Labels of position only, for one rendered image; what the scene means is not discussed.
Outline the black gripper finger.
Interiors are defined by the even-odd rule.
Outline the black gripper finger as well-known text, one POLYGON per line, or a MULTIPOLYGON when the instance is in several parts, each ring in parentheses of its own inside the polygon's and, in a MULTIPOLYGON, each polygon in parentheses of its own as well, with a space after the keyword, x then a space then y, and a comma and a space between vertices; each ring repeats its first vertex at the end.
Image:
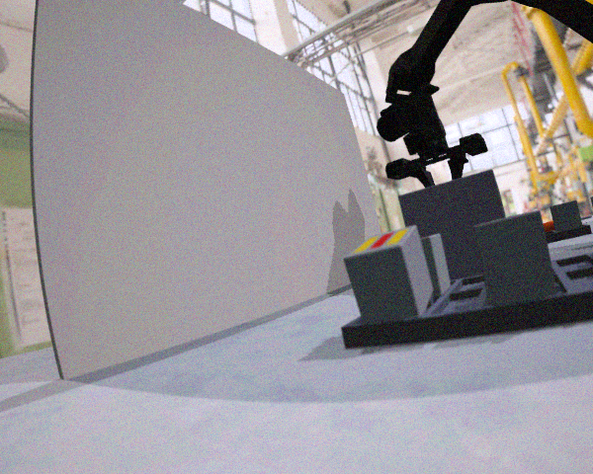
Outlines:
POLYGON ((420 180, 420 183, 425 187, 433 187, 435 186, 433 177, 431 175, 431 172, 429 171, 425 171, 422 169, 418 169, 414 172, 411 172, 408 174, 410 177, 414 177, 420 180))
POLYGON ((468 163, 468 159, 466 159, 465 156, 460 156, 447 161, 451 170, 452 180, 461 178, 465 163, 468 163))

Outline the black slotted rack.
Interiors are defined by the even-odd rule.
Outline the black slotted rack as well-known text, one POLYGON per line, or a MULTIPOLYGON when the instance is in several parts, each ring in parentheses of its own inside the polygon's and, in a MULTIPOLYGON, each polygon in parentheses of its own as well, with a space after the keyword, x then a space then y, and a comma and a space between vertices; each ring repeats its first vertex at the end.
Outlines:
POLYGON ((341 327, 345 349, 408 345, 593 320, 593 253, 551 261, 556 295, 488 305, 483 275, 450 280, 421 316, 341 327))

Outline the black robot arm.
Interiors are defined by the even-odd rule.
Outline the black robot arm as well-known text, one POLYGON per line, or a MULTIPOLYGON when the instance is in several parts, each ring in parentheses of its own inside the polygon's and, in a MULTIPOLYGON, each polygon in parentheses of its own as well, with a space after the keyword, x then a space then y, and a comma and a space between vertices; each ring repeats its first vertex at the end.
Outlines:
MULTIPOLYGON (((381 111, 377 130, 382 139, 393 142, 402 137, 408 153, 431 150, 443 144, 447 133, 440 118, 426 119, 426 126, 413 122, 438 117, 432 95, 440 87, 431 85, 435 63, 456 32, 471 6, 508 0, 441 0, 411 48, 390 66, 385 102, 392 104, 381 111), (411 92, 410 95, 397 94, 411 92), (431 120, 430 120, 431 119, 431 120), (410 127, 411 126, 411 127, 410 127), (409 132, 409 133, 408 133, 409 132), (407 134, 408 133, 408 134, 407 134), (407 134, 407 135, 406 135, 407 134)), ((553 16, 593 43, 593 4, 586 0, 511 0, 538 8, 553 16)))

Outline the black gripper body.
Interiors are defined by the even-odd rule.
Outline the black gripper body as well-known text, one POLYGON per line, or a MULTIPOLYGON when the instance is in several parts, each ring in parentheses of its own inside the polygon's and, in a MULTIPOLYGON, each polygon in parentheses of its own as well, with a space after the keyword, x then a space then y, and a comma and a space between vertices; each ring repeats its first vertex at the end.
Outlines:
MULTIPOLYGON (((439 117, 430 116, 420 118, 412 124, 415 124, 417 128, 422 127, 423 125, 426 126, 426 119, 434 120, 439 119, 439 117)), ((467 135, 466 137, 461 137, 460 144, 453 147, 448 146, 446 137, 444 138, 444 142, 445 143, 443 144, 437 144, 434 149, 417 152, 419 158, 413 159, 412 161, 399 158, 390 163, 388 162, 385 166, 386 176, 391 179, 402 180, 410 177, 408 174, 418 169, 426 171, 427 165, 432 165, 446 159, 452 160, 455 157, 466 157, 466 153, 471 156, 477 156, 488 151, 485 140, 478 132, 467 135)))

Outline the orange-handled screwdriver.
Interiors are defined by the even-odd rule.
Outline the orange-handled screwdriver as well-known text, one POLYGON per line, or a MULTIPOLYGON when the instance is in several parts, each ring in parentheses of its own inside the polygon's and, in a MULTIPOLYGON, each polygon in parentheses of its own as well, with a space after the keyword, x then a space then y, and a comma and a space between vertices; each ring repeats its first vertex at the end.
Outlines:
MULTIPOLYGON (((587 218, 592 218, 592 215, 581 217, 581 220, 585 220, 587 218)), ((545 232, 554 230, 553 221, 549 221, 549 222, 543 223, 543 225, 545 227, 545 232)))

